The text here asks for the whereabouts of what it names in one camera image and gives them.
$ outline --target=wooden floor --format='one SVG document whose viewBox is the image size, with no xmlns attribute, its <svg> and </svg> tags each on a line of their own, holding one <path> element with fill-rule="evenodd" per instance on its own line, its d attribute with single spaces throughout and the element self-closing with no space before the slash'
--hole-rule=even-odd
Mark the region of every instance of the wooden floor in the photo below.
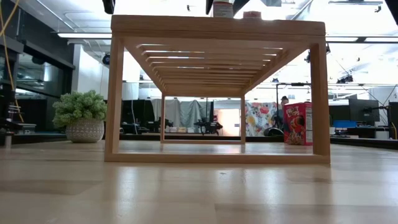
<svg viewBox="0 0 398 224">
<path fill-rule="evenodd" d="M 121 149 L 134 144 L 122 142 Z M 145 149 L 156 152 L 156 144 L 148 142 Z M 163 150 L 200 150 L 192 147 Z M 260 149 L 293 150 L 276 143 L 246 145 L 246 153 Z M 398 220 L 398 151 L 333 145 L 330 166 L 262 166 L 104 163 L 103 142 L 27 144 L 11 154 L 2 150 L 2 224 Z M 238 148 L 211 150 L 240 153 Z"/>
</svg>

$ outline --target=computer monitor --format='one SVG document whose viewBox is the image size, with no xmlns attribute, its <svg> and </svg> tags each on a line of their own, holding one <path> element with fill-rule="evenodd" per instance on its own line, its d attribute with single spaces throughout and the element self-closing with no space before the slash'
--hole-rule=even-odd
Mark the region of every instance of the computer monitor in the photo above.
<svg viewBox="0 0 398 224">
<path fill-rule="evenodd" d="M 329 106 L 329 115 L 333 121 L 349 121 L 351 119 L 348 105 Z"/>
<path fill-rule="evenodd" d="M 349 99 L 349 116 L 352 121 L 374 123 L 380 121 L 379 102 L 377 100 Z"/>
</svg>

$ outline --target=red box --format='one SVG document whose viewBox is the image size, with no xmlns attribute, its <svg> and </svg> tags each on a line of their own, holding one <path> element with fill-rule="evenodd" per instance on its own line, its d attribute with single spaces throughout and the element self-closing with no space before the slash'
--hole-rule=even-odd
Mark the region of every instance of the red box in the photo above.
<svg viewBox="0 0 398 224">
<path fill-rule="evenodd" d="M 294 103 L 284 106 L 286 144 L 312 146 L 312 105 Z"/>
</svg>

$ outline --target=cable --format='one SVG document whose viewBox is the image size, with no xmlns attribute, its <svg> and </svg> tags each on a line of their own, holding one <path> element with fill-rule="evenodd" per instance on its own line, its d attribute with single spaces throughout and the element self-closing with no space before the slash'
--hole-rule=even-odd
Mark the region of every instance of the cable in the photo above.
<svg viewBox="0 0 398 224">
<path fill-rule="evenodd" d="M 393 89 L 390 92 L 390 95 L 387 96 L 387 99 L 385 100 L 385 102 L 383 103 L 383 106 L 387 103 L 387 100 L 390 98 L 390 96 L 392 95 L 392 93 L 394 92 L 394 90 L 397 88 L 397 84 L 393 87 Z"/>
<path fill-rule="evenodd" d="M 99 83 L 99 93 L 101 94 L 101 91 L 102 91 L 102 79 L 104 77 L 104 65 L 102 65 L 102 64 L 100 64 L 100 65 L 101 65 L 101 82 Z"/>
<path fill-rule="evenodd" d="M 88 40 L 86 40 L 85 42 L 88 44 L 90 50 L 91 50 L 98 58 L 101 58 L 101 56 L 100 56 L 99 54 L 97 54 L 97 53 L 93 50 L 93 48 L 91 47 L 90 42 L 89 42 Z"/>
<path fill-rule="evenodd" d="M 392 124 L 392 127 L 394 128 L 394 132 L 396 133 L 396 140 L 397 140 L 397 128 L 393 122 L 391 122 L 391 124 Z"/>
<path fill-rule="evenodd" d="M 385 128 L 384 126 L 382 126 L 382 128 L 383 128 L 384 132 L 387 132 L 387 131 L 386 131 L 386 128 Z M 374 127 L 374 132 L 377 132 L 377 129 L 376 129 L 376 127 Z M 389 139 L 389 135 L 388 135 L 388 133 L 387 133 L 387 139 Z"/>
<path fill-rule="evenodd" d="M 138 134 L 137 126 L 136 126 L 136 117 L 134 116 L 134 110 L 132 109 L 132 98 L 134 96 L 133 91 L 132 91 L 132 86 L 130 86 L 130 89 L 131 89 L 131 113 L 132 113 L 132 118 L 134 120 L 134 129 L 136 130 L 136 134 Z"/>
<path fill-rule="evenodd" d="M 371 95 L 371 97 L 373 97 L 373 98 L 374 98 L 375 100 L 377 100 L 382 106 L 384 106 L 384 104 L 381 103 L 381 101 L 378 100 L 376 97 L 374 97 L 374 96 L 372 95 L 372 93 L 371 93 L 369 90 L 363 88 L 363 86 L 361 86 L 361 87 L 362 87 L 362 89 L 364 89 L 369 95 Z M 388 118 L 388 115 L 387 115 L 386 111 L 385 111 L 385 110 L 382 110 L 382 111 L 384 112 L 384 115 Z"/>
<path fill-rule="evenodd" d="M 16 1 L 16 4 L 15 4 L 15 6 L 14 6 L 14 9 L 12 10 L 10 16 L 8 17 L 7 22 L 9 22 L 9 21 L 11 20 L 11 17 L 14 15 L 15 9 L 16 9 L 17 6 L 18 6 L 18 2 L 19 2 L 19 0 Z M 1 27 L 2 27 L 2 31 L 0 32 L 0 35 L 2 35 L 2 37 L 3 37 L 4 52 L 6 53 L 6 63 L 7 63 L 8 75 L 9 75 L 10 82 L 11 82 L 11 88 L 12 88 L 13 92 L 16 92 L 15 86 L 14 86 L 14 80 L 13 80 L 12 75 L 11 75 L 11 66 L 10 66 L 10 61 L 9 61 L 9 57 L 8 57 L 7 42 L 6 42 L 6 35 L 5 35 L 5 31 L 6 31 L 6 28 L 7 28 L 8 23 L 7 23 L 7 22 L 6 22 L 6 24 L 3 23 L 1 5 L 0 5 L 0 21 L 1 21 Z M 19 108 L 18 100 L 17 100 L 16 97 L 15 97 L 15 104 L 16 104 L 16 106 L 17 106 L 18 115 L 19 115 L 19 118 L 21 119 L 21 122 L 22 122 L 22 123 L 25 123 L 25 121 L 24 121 L 24 119 L 23 119 L 23 117 L 22 117 L 22 115 L 21 115 L 21 110 L 20 110 L 20 108 Z"/>
<path fill-rule="evenodd" d="M 330 56 L 333 57 L 333 59 L 335 59 L 335 61 L 337 62 L 338 65 L 340 65 L 340 67 L 344 70 L 344 72 L 347 73 L 347 75 L 351 75 L 349 72 L 347 72 L 347 70 L 339 63 L 339 61 L 337 61 L 337 59 L 330 53 Z"/>
<path fill-rule="evenodd" d="M 380 116 L 380 118 L 382 119 L 382 121 L 383 121 L 384 125 L 388 126 L 388 122 L 386 121 L 386 119 L 385 119 L 385 118 L 383 118 L 382 116 Z"/>
</svg>

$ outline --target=glass wall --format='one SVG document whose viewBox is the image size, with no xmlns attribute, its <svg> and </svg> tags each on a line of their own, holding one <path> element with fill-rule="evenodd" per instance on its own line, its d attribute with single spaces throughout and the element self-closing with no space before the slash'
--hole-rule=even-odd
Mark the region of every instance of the glass wall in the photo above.
<svg viewBox="0 0 398 224">
<path fill-rule="evenodd" d="M 31 55 L 19 57 L 17 86 L 59 97 L 65 93 L 63 70 Z"/>
<path fill-rule="evenodd" d="M 25 123 L 36 124 L 35 131 L 37 132 L 55 131 L 52 124 L 55 110 L 52 105 L 58 101 L 58 98 L 17 88 L 16 99 L 21 107 L 21 116 Z M 21 121 L 16 115 L 13 120 Z"/>
</svg>

